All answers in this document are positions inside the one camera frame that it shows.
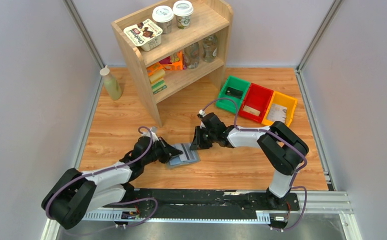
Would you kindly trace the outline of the white credit card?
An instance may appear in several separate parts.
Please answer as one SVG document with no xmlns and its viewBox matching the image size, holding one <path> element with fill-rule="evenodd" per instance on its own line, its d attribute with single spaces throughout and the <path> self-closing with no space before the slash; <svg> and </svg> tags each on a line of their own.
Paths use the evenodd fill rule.
<svg viewBox="0 0 387 240">
<path fill-rule="evenodd" d="M 199 155 L 196 150 L 191 150 L 191 144 L 190 143 L 182 143 L 181 144 L 184 156 L 186 158 L 186 161 L 197 161 L 199 160 Z"/>
<path fill-rule="evenodd" d="M 272 103 L 266 119 L 271 122 L 280 121 L 285 123 L 287 119 L 287 111 L 287 107 Z"/>
</svg>

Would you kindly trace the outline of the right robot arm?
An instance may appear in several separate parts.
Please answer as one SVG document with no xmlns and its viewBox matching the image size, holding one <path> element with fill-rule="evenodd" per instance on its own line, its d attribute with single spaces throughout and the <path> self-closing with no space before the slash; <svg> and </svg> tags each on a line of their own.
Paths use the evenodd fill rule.
<svg viewBox="0 0 387 240">
<path fill-rule="evenodd" d="M 201 124 L 195 127 L 190 150 L 210 149 L 213 144 L 223 148 L 261 149 L 275 169 L 267 189 L 273 198 L 285 198 L 299 170 L 307 165 L 308 145 L 281 121 L 270 126 L 248 128 L 236 124 L 227 126 L 213 112 L 199 115 L 199 118 Z"/>
</svg>

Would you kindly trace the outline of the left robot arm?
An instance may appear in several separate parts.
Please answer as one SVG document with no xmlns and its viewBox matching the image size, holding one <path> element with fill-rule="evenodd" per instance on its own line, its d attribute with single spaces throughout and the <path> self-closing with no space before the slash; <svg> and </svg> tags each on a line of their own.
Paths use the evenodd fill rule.
<svg viewBox="0 0 387 240">
<path fill-rule="evenodd" d="M 133 190 L 130 182 L 144 172 L 146 165 L 156 161 L 166 164 L 183 153 L 162 137 L 141 136 L 132 150 L 109 167 L 85 172 L 66 170 L 41 202 L 41 208 L 48 218 L 69 230 L 86 213 L 123 200 Z"/>
</svg>

